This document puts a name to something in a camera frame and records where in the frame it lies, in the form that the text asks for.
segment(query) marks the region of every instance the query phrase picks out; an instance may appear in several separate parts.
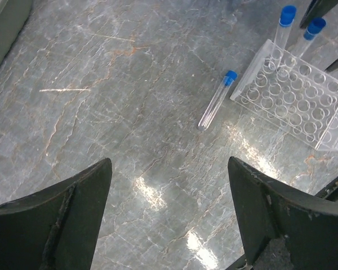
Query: blue cap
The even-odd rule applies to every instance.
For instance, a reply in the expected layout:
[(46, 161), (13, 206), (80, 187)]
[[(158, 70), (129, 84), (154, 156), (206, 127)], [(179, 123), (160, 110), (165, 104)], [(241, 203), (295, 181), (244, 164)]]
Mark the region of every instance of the blue cap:
[(323, 18), (314, 18), (310, 24), (308, 25), (305, 33), (304, 38), (308, 41), (311, 41), (313, 38), (315, 38), (316, 35), (318, 35), (322, 29), (327, 25), (325, 19)]
[(235, 79), (237, 78), (237, 73), (235, 73), (232, 70), (229, 70), (226, 74), (225, 74), (225, 79), (224, 79), (224, 85), (225, 86), (230, 86), (232, 84), (233, 81), (235, 81)]
[(292, 24), (297, 8), (295, 6), (285, 6), (282, 9), (281, 18), (279, 23), (282, 27), (288, 27)]

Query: test tube with blue cap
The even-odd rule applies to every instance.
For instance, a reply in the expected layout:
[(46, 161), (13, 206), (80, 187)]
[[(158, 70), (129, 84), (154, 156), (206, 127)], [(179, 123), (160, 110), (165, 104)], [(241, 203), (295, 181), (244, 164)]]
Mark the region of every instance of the test tube with blue cap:
[(295, 44), (291, 50), (291, 54), (301, 58), (309, 46), (313, 43), (316, 36), (326, 26), (326, 21), (323, 18), (314, 18), (308, 25), (304, 35)]
[(273, 69), (276, 69), (281, 62), (296, 12), (297, 8), (295, 6), (285, 6), (282, 9), (277, 32), (275, 33), (274, 46), (270, 54), (275, 65)]
[(228, 94), (230, 86), (233, 84), (236, 78), (237, 73), (232, 70), (227, 72), (212, 100), (210, 101), (208, 108), (204, 112), (203, 117), (199, 121), (198, 129), (200, 131), (205, 131), (210, 126), (214, 116), (218, 112), (220, 105), (223, 103), (225, 96)]

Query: gray marble surface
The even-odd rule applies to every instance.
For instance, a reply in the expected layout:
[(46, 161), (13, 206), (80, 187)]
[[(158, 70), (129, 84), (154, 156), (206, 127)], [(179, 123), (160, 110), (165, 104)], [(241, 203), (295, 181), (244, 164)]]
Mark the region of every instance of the gray marble surface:
[[(227, 267), (243, 253), (230, 156), (311, 194), (338, 175), (338, 152), (229, 99), (209, 130), (196, 128), (225, 72), (240, 79), (282, 6), (301, 18), (301, 2), (35, 1), (0, 67), (0, 204), (109, 157), (92, 269)], [(338, 6), (326, 18), (306, 55), (320, 68), (338, 56)]]

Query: test tube rack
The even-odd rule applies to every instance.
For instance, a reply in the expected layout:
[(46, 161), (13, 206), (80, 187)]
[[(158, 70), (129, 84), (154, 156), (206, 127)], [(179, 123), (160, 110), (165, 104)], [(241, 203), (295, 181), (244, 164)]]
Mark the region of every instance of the test tube rack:
[(316, 150), (338, 150), (338, 80), (269, 39), (230, 99)]

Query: gray object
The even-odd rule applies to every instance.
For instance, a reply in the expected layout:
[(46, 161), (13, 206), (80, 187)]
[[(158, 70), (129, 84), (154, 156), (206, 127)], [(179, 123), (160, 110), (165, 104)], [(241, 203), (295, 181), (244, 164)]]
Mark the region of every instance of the gray object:
[(0, 0), (0, 64), (29, 16), (32, 0)]

